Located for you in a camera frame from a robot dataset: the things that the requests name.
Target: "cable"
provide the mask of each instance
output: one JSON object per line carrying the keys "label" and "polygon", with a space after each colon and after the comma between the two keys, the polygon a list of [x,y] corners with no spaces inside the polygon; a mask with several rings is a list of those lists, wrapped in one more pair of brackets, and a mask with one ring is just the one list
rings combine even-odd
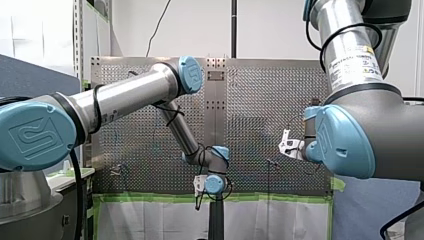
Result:
{"label": "cable", "polygon": [[202,200],[203,200],[203,194],[205,194],[205,191],[203,191],[202,194],[200,194],[200,196],[196,197],[196,206],[194,207],[196,211],[200,210],[200,206],[202,205]]}
{"label": "cable", "polygon": [[26,100],[30,100],[30,97],[5,97],[0,99],[0,106],[4,106],[10,103],[22,102]]}
{"label": "cable", "polygon": [[83,195],[83,182],[81,177],[81,170],[79,168],[78,164],[78,158],[75,154],[75,150],[72,149],[69,153],[71,156],[71,162],[74,166],[74,172],[75,172],[75,184],[77,188],[77,222],[75,227],[75,240],[79,240],[81,238],[81,230],[82,230],[82,216],[83,216],[83,201],[84,201],[84,195]]}
{"label": "cable", "polygon": [[296,118],[299,118],[299,117],[303,117],[303,114],[298,114],[298,115],[296,115],[296,116],[292,117],[292,118],[289,120],[289,122],[287,123],[286,128],[287,128],[288,130],[290,130],[290,125],[293,123],[293,121],[294,121]]}
{"label": "cable", "polygon": [[[30,97],[2,98],[2,99],[0,99],[0,106],[4,106],[4,105],[7,105],[7,104],[20,102],[20,101],[26,101],[26,100],[29,100],[29,99],[31,99],[31,98]],[[83,218],[83,208],[84,208],[84,205],[83,205],[83,201],[84,201],[83,182],[82,182],[81,170],[79,168],[78,158],[77,158],[77,155],[75,154],[75,150],[72,149],[71,152],[69,153],[69,155],[71,156],[71,162],[72,162],[72,165],[74,166],[75,183],[76,183],[76,190],[77,190],[77,222],[76,222],[76,226],[75,226],[74,239],[79,240],[81,238],[82,218]]]}
{"label": "cable", "polygon": [[92,132],[90,132],[90,134],[94,134],[96,132],[98,132],[100,130],[100,127],[102,126],[102,112],[100,110],[100,105],[99,105],[99,100],[97,99],[97,92],[99,91],[99,89],[103,87],[102,84],[99,84],[97,86],[94,87],[93,89],[93,101],[94,101],[94,112],[96,113],[96,117],[97,117],[97,124],[96,124],[96,128],[94,128],[94,130]]}
{"label": "cable", "polygon": [[388,223],[384,224],[384,226],[381,227],[381,229],[380,229],[381,238],[386,239],[385,233],[391,226],[393,226],[395,223],[399,222],[400,220],[408,217],[409,215],[415,213],[416,211],[422,209],[423,207],[424,207],[424,201],[422,201],[422,202],[418,203],[417,205],[411,207],[410,209],[406,210],[402,214],[400,214],[397,217],[390,220]]}
{"label": "cable", "polygon": [[[299,152],[300,152],[300,148],[299,148],[299,146],[300,146],[300,143],[301,143],[301,141],[299,141],[299,143],[297,144],[297,149],[299,149],[299,150],[296,152],[296,159],[298,159],[298,157],[299,157]],[[304,174],[308,175],[308,176],[313,176],[313,175],[315,175],[315,174],[318,172],[318,170],[321,168],[322,163],[318,163],[317,165],[318,165],[318,166],[315,168],[314,172],[312,172],[312,173],[307,172],[307,171],[305,170],[305,168],[304,168],[304,167],[301,167],[301,168],[302,168],[302,172],[303,172]]]}
{"label": "cable", "polygon": [[316,2],[316,0],[313,1],[311,3],[311,5],[310,5],[309,12],[308,12],[308,17],[306,18],[306,29],[305,29],[305,32],[306,32],[306,38],[308,39],[309,44],[311,44],[311,46],[313,48],[315,48],[316,50],[321,51],[321,48],[312,41],[311,35],[309,33],[309,23],[311,22],[310,17],[311,17],[312,7],[314,6],[315,2]]}
{"label": "cable", "polygon": [[224,155],[222,155],[222,153],[220,153],[218,151],[218,149],[216,149],[215,147],[210,147],[209,149],[215,150],[215,154],[218,154],[220,158],[222,158],[222,160],[224,160],[225,164],[227,165],[227,169],[229,167],[229,163],[226,157],[224,157]]}
{"label": "cable", "polygon": [[[138,75],[138,73],[136,73],[134,71],[128,71],[128,77],[129,77],[130,74],[132,74],[134,76],[137,76]],[[163,111],[168,111],[168,112],[174,112],[175,113],[175,115],[172,117],[172,119],[168,123],[166,123],[166,126],[167,127],[172,123],[172,121],[175,120],[175,118],[177,118],[178,114],[181,114],[182,116],[185,116],[184,112],[181,112],[180,111],[181,110],[181,107],[179,105],[178,105],[178,109],[177,110],[163,108],[163,107],[158,106],[157,104],[152,104],[152,106],[155,107],[155,108],[158,108],[160,110],[163,110]]]}
{"label": "cable", "polygon": [[286,153],[287,153],[287,154],[290,154],[290,152],[291,152],[291,151],[293,151],[293,150],[300,151],[300,150],[302,150],[302,149],[300,149],[300,148],[298,148],[298,147],[290,148],[290,149],[286,149]]}
{"label": "cable", "polygon": [[322,45],[321,52],[319,54],[319,63],[320,63],[321,68],[324,72],[326,72],[325,64],[324,64],[324,53],[325,53],[325,50],[327,49],[328,45],[330,45],[331,41],[333,41],[333,39],[336,38],[337,36],[339,36],[343,31],[345,31],[349,28],[355,28],[355,27],[368,27],[368,28],[371,28],[372,30],[374,30],[378,35],[378,42],[375,44],[375,46],[373,48],[377,49],[378,46],[380,46],[381,41],[383,40],[383,34],[381,33],[381,30],[378,27],[376,27],[376,26],[374,26],[370,23],[356,23],[356,24],[352,24],[352,25],[349,25],[349,26],[346,26],[346,27],[342,27],[339,30],[335,31],[333,34],[331,34],[327,38],[327,40],[325,40],[324,44]]}
{"label": "cable", "polygon": [[202,175],[203,163],[206,161],[206,154],[205,154],[206,148],[203,144],[201,144],[201,143],[198,143],[198,144],[199,144],[200,147],[203,148],[202,151],[199,153],[199,157],[197,158],[197,163],[200,166],[199,175]]}
{"label": "cable", "polygon": [[158,23],[157,23],[157,25],[156,25],[155,32],[154,32],[154,33],[153,33],[153,35],[150,37],[150,40],[149,40],[149,46],[147,47],[146,57],[148,57],[148,56],[149,56],[149,53],[150,53],[150,47],[152,46],[152,40],[153,40],[153,38],[156,36],[156,33],[158,32],[158,29],[159,29],[160,23],[162,22],[162,19],[163,19],[163,17],[165,16],[166,10],[168,9],[168,6],[169,6],[169,4],[170,4],[170,3],[171,3],[171,0],[168,0],[168,2],[166,3],[165,9],[163,10],[162,15],[160,16],[159,21],[158,21]]}
{"label": "cable", "polygon": [[135,72],[135,71],[128,71],[128,76],[127,77],[130,77],[130,74],[132,74],[134,76],[138,76],[138,73],[137,72]]}
{"label": "cable", "polygon": [[424,98],[422,98],[422,97],[404,97],[403,101],[406,101],[406,102],[424,102]]}
{"label": "cable", "polygon": [[155,107],[155,108],[158,108],[158,109],[160,109],[160,110],[163,110],[163,111],[168,111],[168,112],[173,112],[173,113],[175,113],[174,114],[174,116],[171,118],[171,120],[169,120],[169,122],[167,122],[166,123],[166,126],[168,127],[176,118],[177,118],[177,116],[178,116],[178,114],[181,114],[183,117],[185,116],[185,114],[183,113],[183,112],[181,112],[180,110],[181,110],[181,107],[180,107],[180,105],[178,105],[178,108],[177,108],[177,110],[173,110],[173,109],[167,109],[167,108],[163,108],[163,107],[159,107],[158,105],[156,105],[156,104],[153,104],[153,106]]}

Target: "perforated metal panel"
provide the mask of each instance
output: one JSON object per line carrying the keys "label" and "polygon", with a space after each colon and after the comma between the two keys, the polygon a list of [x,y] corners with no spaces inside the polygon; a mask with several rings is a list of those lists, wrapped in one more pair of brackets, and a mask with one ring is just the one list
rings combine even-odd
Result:
{"label": "perforated metal panel", "polygon": [[[142,73],[163,60],[95,59],[92,81],[112,83],[128,78],[129,71]],[[206,73],[213,70],[207,59],[199,62]],[[209,80],[211,84],[205,84],[201,92],[180,97],[177,102],[199,142],[204,142],[205,134],[224,136],[222,144],[231,152],[229,176],[235,182],[235,192],[329,194],[329,174],[324,168],[315,172],[316,165],[282,157],[278,152],[289,120],[300,116],[311,98],[323,100],[327,96],[318,62],[227,59],[225,67],[218,70],[224,71],[226,87],[217,88],[218,82]],[[219,105],[211,105],[205,92],[223,99]],[[205,126],[205,118],[210,118],[211,108],[217,106],[225,114],[215,114],[216,126]],[[211,132],[221,129],[219,125],[224,126],[223,133]],[[301,117],[294,119],[291,130],[292,137],[302,136]],[[181,150],[153,107],[103,127],[93,139],[93,156],[96,192],[193,192],[198,168],[181,161]],[[267,159],[278,162],[280,169],[270,167]]]}
{"label": "perforated metal panel", "polygon": [[[278,149],[290,122],[290,137],[302,138],[305,107],[312,98],[323,100],[327,94],[325,75],[315,61],[227,61],[226,140],[237,191],[270,188],[321,195],[330,190],[324,167],[317,170],[317,165],[283,157]],[[269,169],[267,160],[280,166]]]}
{"label": "perforated metal panel", "polygon": [[[142,74],[162,60],[100,58],[94,62],[94,81],[113,83],[130,77],[130,71]],[[199,142],[203,142],[203,95],[201,90],[177,100]],[[160,112],[149,106],[103,127],[93,140],[95,191],[193,192],[197,168],[182,161],[181,149],[165,125]]]}

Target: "metal frame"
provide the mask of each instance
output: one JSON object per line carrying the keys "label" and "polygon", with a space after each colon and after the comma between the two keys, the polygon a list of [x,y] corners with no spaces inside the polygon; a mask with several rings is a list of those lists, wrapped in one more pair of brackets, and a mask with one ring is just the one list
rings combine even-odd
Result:
{"label": "metal frame", "polygon": [[74,59],[75,72],[78,79],[84,80],[84,55],[83,55],[83,2],[85,0],[74,0]]}
{"label": "metal frame", "polygon": [[[123,75],[122,71],[134,69],[140,70],[140,67],[142,67],[143,71],[147,71],[149,65],[168,59],[170,58],[94,57],[92,58],[92,84],[104,84],[105,82],[103,82],[102,76],[106,76],[108,79],[115,80],[119,80],[119,78],[125,78],[126,76]],[[199,133],[196,136],[199,142],[202,142],[207,146],[224,145],[230,147],[231,155],[235,156],[235,159],[231,159],[229,176],[233,181],[235,181],[236,192],[270,191],[274,193],[309,196],[331,195],[331,182],[329,178],[331,174],[326,171],[324,167],[319,169],[314,176],[307,176],[306,174],[302,173],[302,171],[313,171],[316,167],[315,165],[307,162],[290,160],[281,156],[280,154],[276,155],[278,153],[278,143],[281,140],[282,132],[287,122],[293,118],[294,115],[300,115],[303,112],[303,109],[307,106],[312,96],[319,97],[321,100],[324,100],[328,94],[326,78],[325,75],[321,72],[318,62],[296,60],[240,60],[224,58],[198,58],[198,61],[203,66],[205,79],[203,90],[200,93],[203,96],[203,104],[200,105],[203,106],[203,109],[199,108],[200,102],[187,102],[187,99],[190,99],[191,96],[184,96],[181,101],[183,104],[186,104],[186,108],[184,108],[184,110],[186,112],[186,118],[189,125],[197,128],[197,130],[199,130],[199,127],[202,127],[204,136],[199,136]],[[219,74],[222,74],[222,79],[216,79],[217,77],[221,76]],[[240,79],[237,78],[237,76],[253,76],[254,81],[249,82],[252,81],[252,79]],[[270,85],[269,89],[264,88],[264,86],[267,85],[268,80],[269,84],[279,85],[279,87]],[[261,85],[255,86],[255,81],[259,81]],[[251,86],[251,88],[255,89],[255,91],[243,92],[245,91],[244,89],[237,89],[236,87],[240,84],[248,84],[249,87]],[[276,92],[275,89],[283,90],[282,92]],[[274,100],[275,102],[272,102],[273,104],[271,106],[262,106],[260,108],[263,109],[259,110],[258,105],[252,105],[252,109],[250,110],[249,105],[245,105],[244,107],[247,107],[246,111],[236,111],[235,109],[239,109],[236,105],[242,105],[243,102],[240,100],[240,97],[234,97],[235,93],[242,96],[241,99],[243,99],[243,97],[248,99],[249,94],[253,94],[252,96],[262,96],[261,94],[265,94],[262,96],[262,100],[266,100],[265,102],[267,103],[270,103],[270,101]],[[255,101],[255,99],[250,99],[248,102],[254,104]],[[143,122],[144,120],[142,120],[142,118],[145,116],[143,114],[146,114],[146,116],[152,116],[151,114],[155,111],[156,110],[154,108],[148,107],[141,110],[140,112],[137,112],[135,115],[140,117],[137,122],[138,124],[142,124],[144,127],[146,127],[145,124],[150,124],[150,127],[156,129],[155,131],[157,134],[162,134],[160,136],[163,139],[167,139],[166,144],[171,144],[172,146],[164,146],[160,144],[163,147],[161,148],[161,151],[171,151],[172,154],[175,155],[173,157],[176,159],[178,158],[178,152],[180,151],[179,149],[174,148],[174,140],[172,139],[173,137],[169,129],[165,129],[163,126],[160,128],[157,126],[155,127],[152,125],[151,117],[149,118],[150,120],[145,120],[147,122]],[[196,115],[196,117],[194,119],[190,119],[192,115]],[[128,123],[120,123],[123,125],[121,125],[119,128],[114,128],[111,126],[108,130],[109,126],[106,126],[104,130],[109,132],[113,129],[120,131],[119,129],[127,128],[125,127],[127,126],[125,124],[130,124],[128,125],[128,128],[131,128],[130,126],[134,126],[135,124],[134,120],[138,118],[136,116],[133,117],[132,120],[129,119]],[[266,124],[268,124],[267,121],[272,123],[272,128],[270,130],[272,141],[265,139],[265,141],[262,142],[262,140],[257,138],[257,136],[259,136],[258,134],[260,131],[262,131],[261,129],[266,126]],[[147,131],[143,133],[146,134],[147,137],[142,141],[149,141],[149,134],[151,134],[151,130],[149,129],[150,128],[146,128]],[[301,118],[292,123],[292,131],[295,136],[297,135],[296,137],[301,138],[303,133]],[[96,178],[97,183],[95,181],[94,184],[95,191],[97,192],[106,191],[104,187],[101,187],[102,184],[106,183],[101,183],[101,181],[110,181],[109,170],[112,167],[116,167],[104,164],[103,158],[105,158],[105,154],[102,151],[101,142],[107,144],[107,141],[110,140],[102,140],[102,132],[93,136],[93,166],[99,170],[97,172],[98,177]],[[248,153],[247,155],[240,154],[243,151],[252,150],[243,150],[243,147],[246,147],[246,143],[249,142],[251,144],[255,144],[254,146],[256,146],[258,149],[257,151],[259,151],[260,155],[264,156],[265,158],[258,157],[255,155],[255,153]],[[138,154],[137,152],[131,152],[131,154],[133,154],[131,156],[135,156],[136,158],[145,158],[147,154],[146,151],[153,151],[149,146],[145,145],[146,144],[144,143],[142,147],[139,147],[139,150],[133,150],[139,151],[140,153]],[[122,148],[126,148],[125,144],[120,146],[122,147],[117,149],[117,151],[121,151]],[[274,170],[271,168],[271,171],[267,171],[267,169],[269,169],[268,162],[266,161],[267,158],[275,156],[277,156],[276,161],[281,165],[281,169]],[[193,191],[192,177],[197,174],[197,168],[187,166],[184,163],[178,162],[178,160],[173,160],[177,161],[176,163],[169,163],[166,159],[145,159],[143,161],[150,161],[149,164],[155,162],[155,168],[153,169],[151,166],[140,165],[140,168],[147,169],[137,169],[138,176],[134,176],[136,179],[131,179],[131,183],[134,183],[134,181],[144,181],[140,180],[141,178],[150,177],[156,179],[156,177],[159,175],[162,178],[158,177],[157,179],[159,180],[157,181],[163,181],[163,185],[158,184],[156,186],[157,189],[155,190],[136,189],[137,191],[154,191],[158,193],[179,194],[191,193]],[[173,164],[176,170],[173,171],[168,169],[169,164]],[[267,186],[265,182],[266,179],[270,179],[269,183],[271,186]],[[123,190],[120,187],[115,187],[113,190],[107,191],[119,192]]]}

